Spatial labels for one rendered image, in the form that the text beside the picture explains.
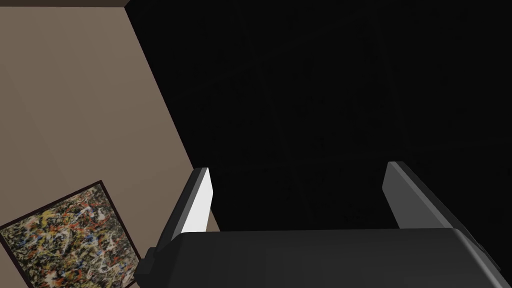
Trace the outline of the speckled abstract painting dark frame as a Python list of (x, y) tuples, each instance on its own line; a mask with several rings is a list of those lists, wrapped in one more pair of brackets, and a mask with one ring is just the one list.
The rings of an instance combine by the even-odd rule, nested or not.
[(140, 253), (99, 180), (0, 226), (26, 288), (132, 288)]

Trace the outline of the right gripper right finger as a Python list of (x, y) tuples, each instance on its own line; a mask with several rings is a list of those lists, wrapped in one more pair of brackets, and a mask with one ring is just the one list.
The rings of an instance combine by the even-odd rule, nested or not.
[(382, 191), (401, 229), (457, 229), (477, 248), (486, 251), (405, 162), (387, 163)]

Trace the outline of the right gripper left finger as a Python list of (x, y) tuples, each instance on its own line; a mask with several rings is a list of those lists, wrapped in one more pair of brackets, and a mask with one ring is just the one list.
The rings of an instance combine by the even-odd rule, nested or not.
[(155, 252), (161, 252), (177, 235), (205, 232), (213, 199), (213, 186), (207, 167), (195, 168), (161, 233)]

